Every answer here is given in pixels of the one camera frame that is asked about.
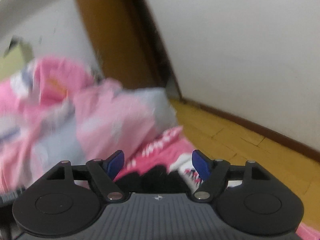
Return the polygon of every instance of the baseboard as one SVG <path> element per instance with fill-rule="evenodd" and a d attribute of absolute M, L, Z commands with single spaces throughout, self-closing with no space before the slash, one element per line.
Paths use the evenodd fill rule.
<path fill-rule="evenodd" d="M 200 109 L 203 109 L 209 113 L 212 113 L 212 114 L 215 114 L 217 116 L 220 116 L 222 118 L 225 118 L 227 120 L 230 120 L 232 122 L 235 122 L 251 131 L 254 131 L 256 133 L 259 133 L 277 143 L 280 143 L 281 145 L 283 146 L 286 146 L 294 151 L 297 151 L 317 162 L 320 162 L 320 152 L 303 144 L 303 143 L 300 143 L 294 139 L 291 139 L 281 133 L 278 133 L 278 132 L 275 132 L 269 128 L 266 128 L 262 125 L 259 125 L 257 123 L 254 123 L 254 122 L 251 122 L 249 120 L 246 120 L 242 117 L 239 117 L 239 116 L 236 116 L 234 114 L 230 114 L 230 113 L 227 113 L 225 111 L 222 111 L 222 110 L 219 110 L 219 109 L 216 109 L 214 107 L 211 107 L 211 106 L 206 106 L 206 105 L 203 105 L 203 104 L 200 104 L 200 103 L 197 103 L 195 101 L 192 101 L 190 99 L 186 99 L 186 98 L 183 98 L 181 100 L 183 103 L 189 103 L 189 104 L 192 104 L 194 106 L 197 106 L 199 107 Z"/>

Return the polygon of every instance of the clothing pile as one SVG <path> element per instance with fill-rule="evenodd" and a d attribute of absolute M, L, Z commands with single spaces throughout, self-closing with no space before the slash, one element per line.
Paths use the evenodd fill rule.
<path fill-rule="evenodd" d="M 0 83 L 0 193 L 29 187 L 61 160 L 81 165 L 119 149 L 126 166 L 116 180 L 162 165 L 194 191 L 195 148 L 181 131 L 164 89 L 95 84 L 77 62 L 37 59 Z"/>

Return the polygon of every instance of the wooden floor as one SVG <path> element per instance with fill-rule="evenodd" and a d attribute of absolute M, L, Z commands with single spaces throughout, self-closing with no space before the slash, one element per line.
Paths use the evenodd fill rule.
<path fill-rule="evenodd" d="M 320 165 L 260 134 L 214 114 L 171 100 L 188 139 L 212 159 L 233 165 L 256 160 L 303 201 L 303 222 L 320 230 Z"/>

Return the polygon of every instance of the pink cloth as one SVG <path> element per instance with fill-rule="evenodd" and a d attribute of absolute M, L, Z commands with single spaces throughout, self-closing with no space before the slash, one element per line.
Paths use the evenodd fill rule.
<path fill-rule="evenodd" d="M 12 87 L 17 85 L 16 78 L 21 73 L 22 71 L 0 83 L 0 117 L 17 116 L 27 127 L 24 127 L 23 136 L 0 145 L 0 192 L 14 190 L 18 186 L 30 183 L 31 147 L 44 132 L 43 121 L 51 113 L 50 110 L 61 103 L 67 95 L 92 85 L 94 81 L 93 77 L 77 63 L 66 59 L 44 57 L 37 60 L 30 68 L 29 78 L 33 82 L 33 91 L 30 90 L 30 93 L 35 96 L 35 91 L 40 92 L 38 101 L 30 101 L 29 95 L 21 97 L 15 90 L 16 87 L 15 89 Z"/>
<path fill-rule="evenodd" d="M 320 232 L 313 229 L 312 227 L 307 226 L 304 223 L 301 223 L 299 225 L 296 233 L 303 240 L 319 240 L 320 239 Z"/>
<path fill-rule="evenodd" d="M 188 160 L 195 147 L 181 135 L 182 127 L 174 127 L 166 130 L 159 138 L 141 148 L 126 163 L 118 173 L 115 180 L 123 176 L 137 172 L 142 175 L 156 165 L 163 165 L 167 172 L 176 170 L 182 163 Z M 185 154 L 181 163 L 178 159 Z"/>
<path fill-rule="evenodd" d="M 43 118 L 49 107 L 61 103 L 68 95 L 94 83 L 93 77 L 81 64 L 67 59 L 44 57 L 36 60 L 34 66 L 30 67 L 30 72 L 33 81 L 30 94 L 38 100 L 23 98 L 12 89 L 14 75 L 0 83 L 1 116 L 18 114 L 27 120 L 36 121 Z"/>
<path fill-rule="evenodd" d="M 37 61 L 34 81 L 40 88 L 39 104 L 52 106 L 94 84 L 85 67 L 68 59 L 45 57 Z"/>
<path fill-rule="evenodd" d="M 106 159 L 119 149 L 127 159 L 157 136 L 152 110 L 135 96 L 117 95 L 120 89 L 119 82 L 107 79 L 73 97 L 77 139 L 87 160 Z"/>

